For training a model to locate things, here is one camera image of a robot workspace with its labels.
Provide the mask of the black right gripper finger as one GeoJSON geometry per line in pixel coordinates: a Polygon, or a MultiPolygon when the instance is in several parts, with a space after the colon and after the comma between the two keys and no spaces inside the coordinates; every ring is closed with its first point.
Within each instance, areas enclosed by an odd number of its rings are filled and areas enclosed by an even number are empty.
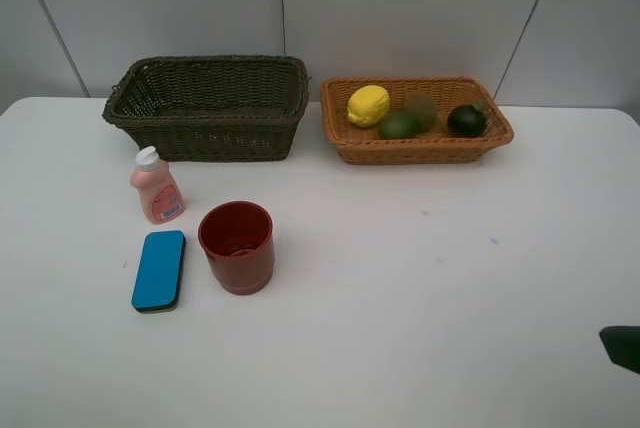
{"type": "Polygon", "coordinates": [[[640,374],[639,326],[608,326],[599,332],[599,337],[614,365],[640,374]]]}

